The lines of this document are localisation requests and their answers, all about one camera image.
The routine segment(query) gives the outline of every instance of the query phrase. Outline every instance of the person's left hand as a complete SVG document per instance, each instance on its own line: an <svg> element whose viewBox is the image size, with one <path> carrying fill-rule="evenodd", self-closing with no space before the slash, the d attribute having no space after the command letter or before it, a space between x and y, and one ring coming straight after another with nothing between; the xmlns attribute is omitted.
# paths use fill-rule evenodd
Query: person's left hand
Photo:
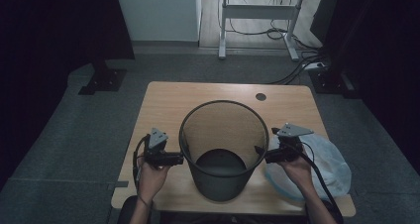
<svg viewBox="0 0 420 224"><path fill-rule="evenodd" d="M155 195L163 187L170 167L154 168L145 162L143 156L140 156L137 162L138 166L142 169L139 180L139 196L147 204L150 204Z"/></svg>

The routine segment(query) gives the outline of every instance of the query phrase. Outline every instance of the gray carpet floor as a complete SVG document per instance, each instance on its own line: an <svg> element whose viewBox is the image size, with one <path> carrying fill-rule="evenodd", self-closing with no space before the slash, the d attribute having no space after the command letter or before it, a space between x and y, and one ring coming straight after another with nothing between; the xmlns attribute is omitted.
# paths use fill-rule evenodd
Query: gray carpet floor
<svg viewBox="0 0 420 224"><path fill-rule="evenodd" d="M268 83L296 66L286 52L141 50L136 60L110 60L128 72L118 92L78 95L93 74L88 64L0 193L0 223L116 223L111 197L151 81ZM330 140L349 164L357 214L346 223L420 223L420 177L359 99L315 93Z"/></svg>

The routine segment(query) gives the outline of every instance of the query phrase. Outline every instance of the table top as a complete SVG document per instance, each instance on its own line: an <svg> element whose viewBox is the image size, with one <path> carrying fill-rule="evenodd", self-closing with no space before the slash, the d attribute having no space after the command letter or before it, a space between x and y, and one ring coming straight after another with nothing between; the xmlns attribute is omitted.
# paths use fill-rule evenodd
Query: table top
<svg viewBox="0 0 420 224"><path fill-rule="evenodd" d="M263 93L265 101L256 95ZM124 201L136 195L133 183L133 151L139 140L152 128L165 132L169 138L165 150L179 152L178 133L185 116L195 107L213 100L232 100L254 109L267 127L282 127L286 122L312 129L328 138L308 87L292 85L258 85L227 83L152 82L142 107L129 148L121 168L119 181L128 187L116 187L112 206L121 208ZM204 197L195 187L187 160L169 170L163 188L154 199L157 210L216 213L248 213L303 215L303 202L290 200L272 187L264 176L265 162L254 170L240 195L226 202ZM356 209L349 195L336 198L344 216L353 216Z"/></svg>

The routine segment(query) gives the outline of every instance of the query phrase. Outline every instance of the white plastic bag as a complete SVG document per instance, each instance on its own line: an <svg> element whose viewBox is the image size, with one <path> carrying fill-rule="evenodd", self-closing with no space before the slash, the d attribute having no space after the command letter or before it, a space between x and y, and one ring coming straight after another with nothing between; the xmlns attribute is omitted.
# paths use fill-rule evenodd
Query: white plastic bag
<svg viewBox="0 0 420 224"><path fill-rule="evenodd" d="M299 139L302 143L306 143L312 148L315 165L321 172L331 194L334 197L347 194L350 190L352 172L337 147L327 139L316 134L300 136ZM278 136L275 135L269 142L268 150L278 148L278 144ZM303 147L309 159L312 160L311 150L306 145L303 145ZM303 200L302 193L278 164L267 164L265 176L282 195L294 200ZM319 197L328 199L314 170L312 170L312 180Z"/></svg>

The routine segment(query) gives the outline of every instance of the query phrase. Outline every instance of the white wall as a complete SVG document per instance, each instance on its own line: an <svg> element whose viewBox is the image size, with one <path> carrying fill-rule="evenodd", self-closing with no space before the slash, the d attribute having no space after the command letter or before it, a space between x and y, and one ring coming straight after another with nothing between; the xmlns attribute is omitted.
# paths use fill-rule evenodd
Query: white wall
<svg viewBox="0 0 420 224"><path fill-rule="evenodd" d="M132 41L198 42L201 0L119 0Z"/></svg>

